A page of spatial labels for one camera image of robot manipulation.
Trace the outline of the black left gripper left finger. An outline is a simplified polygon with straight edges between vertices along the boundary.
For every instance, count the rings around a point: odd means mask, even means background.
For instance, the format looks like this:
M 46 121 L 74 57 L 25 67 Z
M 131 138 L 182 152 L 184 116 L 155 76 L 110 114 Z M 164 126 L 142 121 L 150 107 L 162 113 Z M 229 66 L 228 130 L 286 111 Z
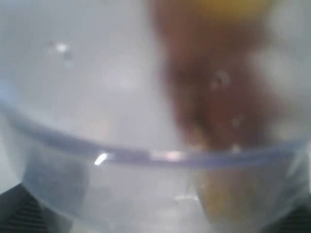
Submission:
M 69 233 L 73 223 L 36 200 L 21 184 L 0 195 L 2 233 Z

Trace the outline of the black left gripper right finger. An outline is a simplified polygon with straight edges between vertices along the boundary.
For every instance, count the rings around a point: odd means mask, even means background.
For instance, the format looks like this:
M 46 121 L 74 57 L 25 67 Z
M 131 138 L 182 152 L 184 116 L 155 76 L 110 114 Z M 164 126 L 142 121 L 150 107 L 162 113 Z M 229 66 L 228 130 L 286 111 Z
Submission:
M 311 233 L 311 207 L 300 206 L 280 220 L 275 233 Z

